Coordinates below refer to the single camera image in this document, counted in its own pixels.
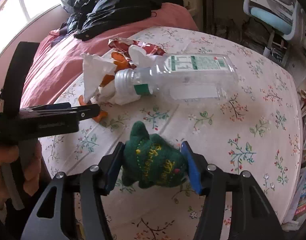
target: floral tablecloth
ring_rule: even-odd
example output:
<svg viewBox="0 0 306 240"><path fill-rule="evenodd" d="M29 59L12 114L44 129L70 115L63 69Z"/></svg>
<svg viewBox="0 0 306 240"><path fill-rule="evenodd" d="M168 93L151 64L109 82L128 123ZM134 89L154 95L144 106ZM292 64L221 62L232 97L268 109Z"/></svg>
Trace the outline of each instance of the floral tablecloth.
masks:
<svg viewBox="0 0 306 240"><path fill-rule="evenodd" d="M239 76L238 92L223 104L196 108L154 96L124 105L103 105L109 117L97 124L80 122L74 134L42 138L49 172L83 172L129 138L132 124L142 120L149 133L160 133L175 147L187 140L196 153L222 170L249 170L268 197L279 221L295 191L302 152L302 123L293 78L262 55L205 33L154 27L131 37L158 44L168 53L226 54ZM56 101L78 105L83 94L81 75ZM204 197L189 182L176 188L125 187L120 176L115 189L103 197L106 218L115 239L192 239ZM81 221L79 196L76 218ZM221 239L230 227L231 197L227 194Z"/></svg>

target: metal screw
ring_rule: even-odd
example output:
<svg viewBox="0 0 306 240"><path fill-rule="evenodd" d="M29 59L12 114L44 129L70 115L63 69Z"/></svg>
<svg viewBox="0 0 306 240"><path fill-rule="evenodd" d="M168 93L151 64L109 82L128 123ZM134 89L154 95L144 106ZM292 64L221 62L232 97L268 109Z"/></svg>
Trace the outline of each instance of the metal screw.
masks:
<svg viewBox="0 0 306 240"><path fill-rule="evenodd" d="M216 166L214 164L209 164L209 165L207 165L207 169L209 171L215 171L216 170Z"/></svg>
<svg viewBox="0 0 306 240"><path fill-rule="evenodd" d="M98 165L92 165L92 166L89 168L89 170L92 171L92 172L98 171L98 170L99 170L99 166L98 166Z"/></svg>
<svg viewBox="0 0 306 240"><path fill-rule="evenodd" d="M62 177L64 177L64 172L60 171L59 173L56 174L57 179L61 179Z"/></svg>
<svg viewBox="0 0 306 240"><path fill-rule="evenodd" d="M243 177L249 178L251 176L251 173L249 171L243 171L242 172Z"/></svg>

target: pink wall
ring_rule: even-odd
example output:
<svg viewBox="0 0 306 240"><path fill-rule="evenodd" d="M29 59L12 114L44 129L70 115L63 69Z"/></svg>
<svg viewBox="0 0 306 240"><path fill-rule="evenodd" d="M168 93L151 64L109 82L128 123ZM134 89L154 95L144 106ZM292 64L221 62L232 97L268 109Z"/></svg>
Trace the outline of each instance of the pink wall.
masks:
<svg viewBox="0 0 306 240"><path fill-rule="evenodd" d="M41 42L51 30L58 29L69 14L58 5L39 16L15 37L0 55L0 90L4 85L9 63L20 41Z"/></svg>

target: window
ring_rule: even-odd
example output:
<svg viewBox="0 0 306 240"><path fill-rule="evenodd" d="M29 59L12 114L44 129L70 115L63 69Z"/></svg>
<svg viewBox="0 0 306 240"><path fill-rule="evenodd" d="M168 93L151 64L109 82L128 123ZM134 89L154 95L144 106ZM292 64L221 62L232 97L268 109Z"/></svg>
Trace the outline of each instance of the window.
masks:
<svg viewBox="0 0 306 240"><path fill-rule="evenodd" d="M0 53L35 17L60 0L7 0L0 10Z"/></svg>

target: human hand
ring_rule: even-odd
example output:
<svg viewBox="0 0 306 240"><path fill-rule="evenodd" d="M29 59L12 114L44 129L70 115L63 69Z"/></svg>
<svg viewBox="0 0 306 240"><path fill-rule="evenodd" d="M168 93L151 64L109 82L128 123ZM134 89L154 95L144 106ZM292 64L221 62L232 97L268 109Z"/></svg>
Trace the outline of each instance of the human hand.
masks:
<svg viewBox="0 0 306 240"><path fill-rule="evenodd" d="M18 147L0 147L0 166L4 163L12 163L18 158ZM39 187L40 171L41 171L42 146L38 141L36 144L35 155L30 164L24 170L24 191L30 196L34 195ZM9 194L3 180L0 170L0 209L4 207L4 203L9 198Z"/></svg>

